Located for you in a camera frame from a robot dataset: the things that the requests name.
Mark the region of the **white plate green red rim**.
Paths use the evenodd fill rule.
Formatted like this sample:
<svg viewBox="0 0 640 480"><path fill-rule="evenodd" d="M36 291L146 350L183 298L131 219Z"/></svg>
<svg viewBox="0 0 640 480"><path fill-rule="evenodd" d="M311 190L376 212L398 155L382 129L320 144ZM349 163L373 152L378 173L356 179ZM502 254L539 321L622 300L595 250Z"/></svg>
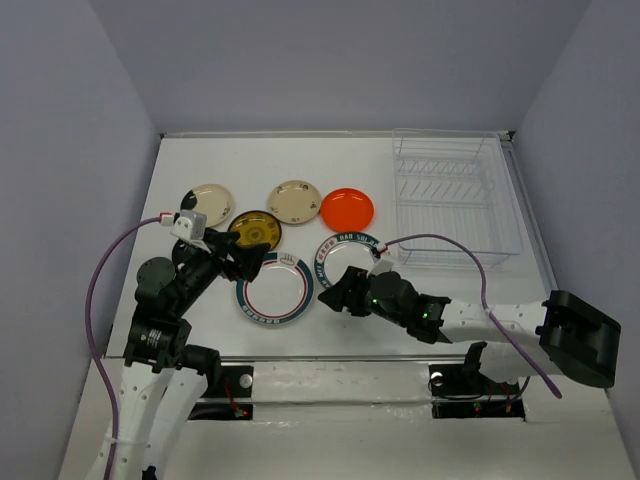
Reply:
<svg viewBox="0 0 640 480"><path fill-rule="evenodd" d="M236 301L254 323L278 327L300 318L314 299L311 270L300 258L284 252L265 255L258 276L239 280Z"/></svg>

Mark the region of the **white plate teal lettered rim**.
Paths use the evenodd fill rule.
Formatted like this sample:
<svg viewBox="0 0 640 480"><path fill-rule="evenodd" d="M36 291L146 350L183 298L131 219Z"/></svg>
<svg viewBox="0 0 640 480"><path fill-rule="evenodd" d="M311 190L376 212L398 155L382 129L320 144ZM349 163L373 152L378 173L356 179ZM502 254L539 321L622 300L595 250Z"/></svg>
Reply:
<svg viewBox="0 0 640 480"><path fill-rule="evenodd" d="M328 237L314 256L316 280L328 289L341 279L349 266L371 270L377 261L373 249L379 245L377 238L363 232L343 232Z"/></svg>

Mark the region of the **orange plate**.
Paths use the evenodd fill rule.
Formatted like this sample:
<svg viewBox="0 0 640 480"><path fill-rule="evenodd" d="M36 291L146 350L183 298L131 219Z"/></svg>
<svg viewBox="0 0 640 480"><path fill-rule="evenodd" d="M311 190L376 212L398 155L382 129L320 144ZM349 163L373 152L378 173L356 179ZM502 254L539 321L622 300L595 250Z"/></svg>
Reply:
<svg viewBox="0 0 640 480"><path fill-rule="evenodd" d="M375 207L364 192L343 187L324 197L320 215L325 225L334 232L363 231L373 221Z"/></svg>

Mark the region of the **cream plate with small motifs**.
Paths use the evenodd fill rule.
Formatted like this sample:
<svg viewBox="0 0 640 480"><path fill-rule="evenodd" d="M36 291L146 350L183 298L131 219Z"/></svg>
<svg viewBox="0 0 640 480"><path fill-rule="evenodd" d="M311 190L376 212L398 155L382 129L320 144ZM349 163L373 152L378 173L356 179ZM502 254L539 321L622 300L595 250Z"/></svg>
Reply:
<svg viewBox="0 0 640 480"><path fill-rule="evenodd" d="M322 195L311 183L288 180L277 185L267 200L268 211L281 223L304 224L320 211Z"/></svg>

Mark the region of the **cream plate with black patch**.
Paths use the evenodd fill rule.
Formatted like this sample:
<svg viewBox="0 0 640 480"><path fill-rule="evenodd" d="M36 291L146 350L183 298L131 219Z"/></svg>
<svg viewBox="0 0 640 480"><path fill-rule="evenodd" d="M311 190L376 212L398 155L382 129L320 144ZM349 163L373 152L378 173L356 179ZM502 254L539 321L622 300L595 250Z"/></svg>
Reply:
<svg viewBox="0 0 640 480"><path fill-rule="evenodd" d="M206 216L206 226L223 223L235 208L231 192L220 184L203 184L189 190L183 197L180 209L193 210Z"/></svg>

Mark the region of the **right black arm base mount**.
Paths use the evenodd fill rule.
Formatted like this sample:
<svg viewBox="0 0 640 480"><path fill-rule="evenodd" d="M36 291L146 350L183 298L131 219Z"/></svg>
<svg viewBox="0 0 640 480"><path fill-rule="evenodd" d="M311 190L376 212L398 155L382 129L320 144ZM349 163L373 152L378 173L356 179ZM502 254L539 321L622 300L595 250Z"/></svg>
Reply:
<svg viewBox="0 0 640 480"><path fill-rule="evenodd" d="M472 343L462 363L429 367L427 387L432 398L432 417L445 419L505 419L526 417L522 396L529 386L496 383L480 373L486 342Z"/></svg>

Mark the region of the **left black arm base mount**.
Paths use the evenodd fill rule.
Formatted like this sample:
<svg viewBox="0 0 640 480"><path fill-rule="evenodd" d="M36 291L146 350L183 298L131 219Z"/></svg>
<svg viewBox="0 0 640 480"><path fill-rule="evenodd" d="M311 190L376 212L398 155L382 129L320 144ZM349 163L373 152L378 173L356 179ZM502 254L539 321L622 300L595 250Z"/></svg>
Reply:
<svg viewBox="0 0 640 480"><path fill-rule="evenodd" d="M196 402L190 421L251 421L254 366L223 364L222 373L214 387L208 387Z"/></svg>

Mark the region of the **yellow black patterned plate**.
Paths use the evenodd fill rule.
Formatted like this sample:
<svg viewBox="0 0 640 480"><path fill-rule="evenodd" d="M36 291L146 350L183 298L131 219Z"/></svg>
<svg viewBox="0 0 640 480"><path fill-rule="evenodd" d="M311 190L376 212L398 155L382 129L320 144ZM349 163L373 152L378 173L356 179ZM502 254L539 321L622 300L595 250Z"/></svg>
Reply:
<svg viewBox="0 0 640 480"><path fill-rule="evenodd" d="M262 210L249 210L239 214L230 222L227 231L239 234L238 245L265 244L265 254L274 251L283 237L280 221Z"/></svg>

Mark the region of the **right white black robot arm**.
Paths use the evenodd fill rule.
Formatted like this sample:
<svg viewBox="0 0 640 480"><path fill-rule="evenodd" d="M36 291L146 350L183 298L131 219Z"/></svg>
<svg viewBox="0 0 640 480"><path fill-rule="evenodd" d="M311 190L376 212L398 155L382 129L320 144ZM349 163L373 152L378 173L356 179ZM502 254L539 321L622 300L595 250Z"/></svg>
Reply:
<svg viewBox="0 0 640 480"><path fill-rule="evenodd" d="M318 299L335 312L381 317L422 343L468 343L460 379L473 392L534 375L564 375L600 389L615 384L620 324L568 291L485 306L421 294L394 271L350 267Z"/></svg>

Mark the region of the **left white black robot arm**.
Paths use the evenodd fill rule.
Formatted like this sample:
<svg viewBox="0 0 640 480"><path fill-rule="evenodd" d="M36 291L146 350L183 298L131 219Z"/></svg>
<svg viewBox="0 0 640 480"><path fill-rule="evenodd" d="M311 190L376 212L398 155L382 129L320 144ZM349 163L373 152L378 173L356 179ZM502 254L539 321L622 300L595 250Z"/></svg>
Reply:
<svg viewBox="0 0 640 480"><path fill-rule="evenodd" d="M162 478L197 400L219 388L220 354L188 344L191 326L184 315L216 278L257 277L269 246L241 246L238 238L233 232L210 232L181 266L155 257L138 269L136 308L118 387L100 357L93 357L109 397L111 421L88 478Z"/></svg>

